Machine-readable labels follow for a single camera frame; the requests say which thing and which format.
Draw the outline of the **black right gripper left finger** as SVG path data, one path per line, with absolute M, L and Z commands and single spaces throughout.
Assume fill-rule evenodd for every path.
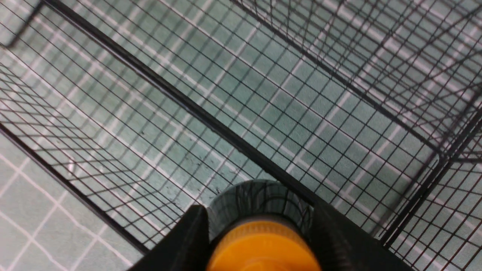
M 208 215 L 193 205 L 176 226 L 131 271 L 204 271 L 210 256 Z

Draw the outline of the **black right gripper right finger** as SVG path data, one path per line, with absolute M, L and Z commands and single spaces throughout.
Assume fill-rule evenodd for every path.
M 323 200 L 314 207 L 312 249 L 323 271 L 411 271 L 405 262 Z

